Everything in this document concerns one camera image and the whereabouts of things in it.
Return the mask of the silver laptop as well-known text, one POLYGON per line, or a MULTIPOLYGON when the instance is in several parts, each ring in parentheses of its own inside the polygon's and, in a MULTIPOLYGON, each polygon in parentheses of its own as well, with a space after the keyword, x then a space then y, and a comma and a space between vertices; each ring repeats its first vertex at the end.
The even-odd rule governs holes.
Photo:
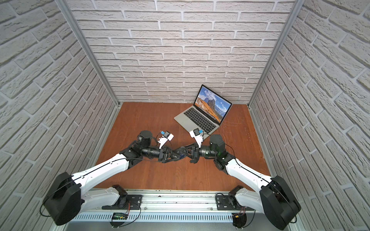
POLYGON ((207 138, 222 125, 232 105, 232 102, 203 84, 192 106, 174 119, 188 132, 202 130, 207 138))

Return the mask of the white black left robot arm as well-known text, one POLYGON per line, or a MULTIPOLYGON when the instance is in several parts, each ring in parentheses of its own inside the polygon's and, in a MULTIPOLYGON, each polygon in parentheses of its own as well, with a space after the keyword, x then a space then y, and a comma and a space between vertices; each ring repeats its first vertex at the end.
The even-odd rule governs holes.
POLYGON ((165 132, 153 146, 152 133, 142 131, 137 140, 109 160, 71 175, 67 172, 59 174, 42 201, 42 207, 48 212, 46 216, 60 226, 73 220, 79 213, 94 208, 129 210, 133 202, 127 198, 127 192, 121 186, 113 185, 94 192, 90 190, 108 178, 133 168, 144 157, 156 158, 161 163, 185 158, 185 151, 165 146, 172 137, 172 134, 165 132))

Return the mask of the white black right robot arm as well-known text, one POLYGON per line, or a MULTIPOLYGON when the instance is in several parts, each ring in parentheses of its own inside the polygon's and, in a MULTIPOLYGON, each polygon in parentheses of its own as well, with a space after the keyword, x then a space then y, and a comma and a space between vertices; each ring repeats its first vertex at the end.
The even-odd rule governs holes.
POLYGON ((226 150, 227 147, 222 136, 217 134, 210 136, 208 146, 194 143, 179 147, 174 153, 187 156, 192 161, 200 157, 212 159, 220 171, 249 186, 249 190, 236 187, 231 192, 238 206, 264 213, 277 229, 284 230, 301 211, 301 205, 287 182, 280 176, 271 177, 243 164, 226 150))

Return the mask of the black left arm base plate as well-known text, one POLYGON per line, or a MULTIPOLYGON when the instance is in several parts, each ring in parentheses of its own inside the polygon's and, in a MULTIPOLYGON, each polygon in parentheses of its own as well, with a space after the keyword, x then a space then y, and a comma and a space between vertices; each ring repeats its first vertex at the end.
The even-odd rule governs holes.
POLYGON ((143 196, 140 194, 129 194, 120 196, 118 201, 111 206, 102 206, 103 210, 140 210, 143 196))

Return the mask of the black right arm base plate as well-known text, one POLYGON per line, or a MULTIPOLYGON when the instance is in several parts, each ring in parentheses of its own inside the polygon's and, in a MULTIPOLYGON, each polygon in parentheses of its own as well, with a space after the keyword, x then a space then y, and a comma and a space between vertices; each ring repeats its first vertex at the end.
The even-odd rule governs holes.
POLYGON ((234 196, 217 193, 215 195, 217 210, 243 210, 242 206, 237 202, 234 196))

